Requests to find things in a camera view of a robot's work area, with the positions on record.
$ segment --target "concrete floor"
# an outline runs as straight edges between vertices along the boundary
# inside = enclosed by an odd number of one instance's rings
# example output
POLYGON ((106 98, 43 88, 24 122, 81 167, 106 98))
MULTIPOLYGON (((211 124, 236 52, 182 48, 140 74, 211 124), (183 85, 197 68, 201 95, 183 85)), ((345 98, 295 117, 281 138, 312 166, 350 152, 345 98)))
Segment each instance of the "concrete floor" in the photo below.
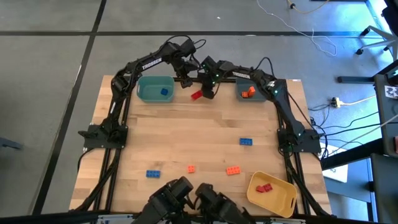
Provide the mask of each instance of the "concrete floor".
MULTIPOLYGON (((100 2, 0 0, 0 34, 2 30, 89 31, 100 2)), ((319 11, 307 15, 288 10, 285 1, 260 0, 260 3, 301 31, 311 31, 312 28, 315 31, 362 31, 366 26, 374 25, 363 2, 330 2, 319 11)), ((307 0, 297 0, 295 3, 303 11, 321 4, 307 0)), ((99 30, 291 31, 281 21, 266 15, 255 0, 108 1, 99 30)), ((75 184, 76 164, 83 145, 83 138, 77 135, 77 131, 85 130, 91 121, 102 76, 113 75, 128 61, 155 51, 166 38, 168 36, 96 37, 44 213, 68 210, 75 184)), ((308 107, 324 104, 333 96, 350 102, 373 95, 371 85, 339 85, 335 77, 371 76, 392 62, 391 54, 383 52, 382 47, 366 50, 361 56, 354 54, 361 45, 380 41, 375 38, 331 38, 338 48, 336 57, 318 51, 306 37, 213 35, 192 38, 207 40, 207 44, 196 54, 199 60, 211 55, 215 60, 256 66, 263 56, 270 57, 277 77, 303 81, 308 107)), ((316 40, 324 49, 333 50, 322 39, 316 40)), ((24 145, 21 151, 9 148, 0 150, 0 217, 30 212, 32 198, 49 158, 87 41, 87 36, 0 36, 0 136, 24 145)), ((267 63, 264 62, 261 68, 269 72, 267 63)), ((145 74, 174 73, 170 66, 159 65, 145 74)), ((331 110, 325 125, 347 124, 352 119, 375 111, 375 100, 331 110)), ((318 123, 323 119, 321 111, 311 115, 318 123)), ((366 122, 376 123, 378 118, 374 116, 366 122)), ((365 131, 362 129, 335 137, 350 140, 365 131)), ((379 135, 375 132, 360 141, 365 143, 379 135)), ((332 194, 330 200, 333 213, 339 217, 367 218, 364 202, 332 194), (348 206, 352 212, 342 212, 344 206, 348 206)))

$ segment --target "blue lego brick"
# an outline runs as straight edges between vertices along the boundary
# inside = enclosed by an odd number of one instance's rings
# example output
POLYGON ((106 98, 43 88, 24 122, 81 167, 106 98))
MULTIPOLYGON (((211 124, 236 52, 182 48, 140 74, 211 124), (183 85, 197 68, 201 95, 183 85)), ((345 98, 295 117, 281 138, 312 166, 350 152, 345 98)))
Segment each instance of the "blue lego brick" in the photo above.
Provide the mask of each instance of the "blue lego brick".
POLYGON ((160 94, 162 95, 167 95, 169 93, 168 90, 166 90, 165 88, 162 89, 162 91, 160 91, 160 94))
POLYGON ((160 171, 159 170, 147 170, 147 177, 148 178, 160 178, 160 171))
POLYGON ((253 139, 240 138, 239 139, 239 144, 243 145, 243 146, 252 146, 253 145, 253 139))

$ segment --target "teal plastic container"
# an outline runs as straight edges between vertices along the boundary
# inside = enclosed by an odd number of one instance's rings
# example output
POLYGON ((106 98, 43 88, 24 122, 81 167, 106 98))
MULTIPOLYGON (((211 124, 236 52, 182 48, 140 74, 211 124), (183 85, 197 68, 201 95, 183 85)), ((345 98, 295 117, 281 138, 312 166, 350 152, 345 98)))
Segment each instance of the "teal plastic container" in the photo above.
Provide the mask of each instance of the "teal plastic container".
POLYGON ((236 97, 242 102, 265 102, 266 98, 259 92, 256 84, 244 78, 236 78, 236 97), (248 91, 250 86, 254 86, 256 93, 252 98, 243 98, 242 91, 248 91))
POLYGON ((146 76, 138 79, 137 96, 145 103, 170 103, 174 96, 174 79, 171 76, 146 76))

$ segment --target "black table leg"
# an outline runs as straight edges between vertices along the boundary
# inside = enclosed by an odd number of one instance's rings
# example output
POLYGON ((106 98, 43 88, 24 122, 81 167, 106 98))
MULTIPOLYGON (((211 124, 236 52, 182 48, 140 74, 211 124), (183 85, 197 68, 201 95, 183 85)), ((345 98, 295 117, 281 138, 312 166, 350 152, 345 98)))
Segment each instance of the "black table leg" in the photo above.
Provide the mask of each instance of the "black table leg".
POLYGON ((337 77, 339 83, 372 84, 373 77, 337 77))
MULTIPOLYGON (((393 82, 392 85, 395 85, 397 80, 394 80, 395 71, 398 70, 398 60, 393 61, 389 64, 386 68, 383 68, 377 74, 387 75, 389 82, 393 82)), ((374 83, 374 76, 373 77, 337 77, 337 81, 339 83, 357 83, 357 84, 373 84, 374 83)))
POLYGON ((370 157, 372 153, 380 155, 384 154, 383 142, 381 138, 345 152, 337 153, 333 156, 327 157, 322 161, 322 170, 328 170, 334 167, 349 164, 350 162, 366 159, 370 157))
POLYGON ((21 149, 22 145, 19 144, 18 142, 14 142, 14 141, 10 141, 8 139, 5 138, 0 138, 0 146, 2 147, 11 147, 14 149, 21 149))

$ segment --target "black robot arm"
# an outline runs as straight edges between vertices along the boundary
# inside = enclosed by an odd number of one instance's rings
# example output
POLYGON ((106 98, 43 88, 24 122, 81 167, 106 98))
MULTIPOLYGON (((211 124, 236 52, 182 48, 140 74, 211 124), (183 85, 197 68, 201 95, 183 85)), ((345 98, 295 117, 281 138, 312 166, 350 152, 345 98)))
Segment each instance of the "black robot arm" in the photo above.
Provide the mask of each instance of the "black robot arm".
POLYGON ((203 96, 209 99, 214 98, 213 87, 222 78, 239 77, 252 80, 256 84, 258 91, 267 100, 275 104, 277 111, 286 124, 286 128, 280 130, 280 132, 284 132, 281 135, 282 139, 280 139, 280 142, 286 142, 287 144, 280 147, 289 149, 290 145, 297 146, 301 144, 306 140, 306 136, 310 138, 317 136, 314 130, 305 130, 304 125, 295 119, 289 105, 286 80, 276 79, 273 75, 267 74, 260 69, 234 65, 229 61, 220 60, 216 63, 209 56, 207 56, 201 65, 205 72, 198 73, 198 78, 202 82, 201 90, 203 96))
POLYGON ((227 196, 222 193, 216 193, 211 184, 200 184, 195 194, 200 199, 198 209, 203 215, 205 224, 213 223, 213 221, 229 224, 256 223, 245 208, 241 208, 241 211, 227 196))
POLYGON ((198 70, 197 61, 184 60, 192 56, 196 48, 191 39, 182 45, 166 41, 159 50, 145 57, 139 58, 117 72, 111 81, 112 100, 107 117, 100 125, 90 125, 87 131, 79 131, 85 138, 84 147, 92 148, 123 148, 126 143, 127 126, 119 124, 119 117, 126 98, 131 95, 141 72, 158 65, 161 62, 171 64, 177 77, 182 78, 181 86, 186 88, 192 85, 188 73, 198 70))
POLYGON ((186 198, 193 189, 192 184, 185 177, 173 180, 149 197, 148 203, 132 224, 155 224, 161 220, 170 220, 174 224, 191 223, 185 212, 185 204, 193 207, 186 198))

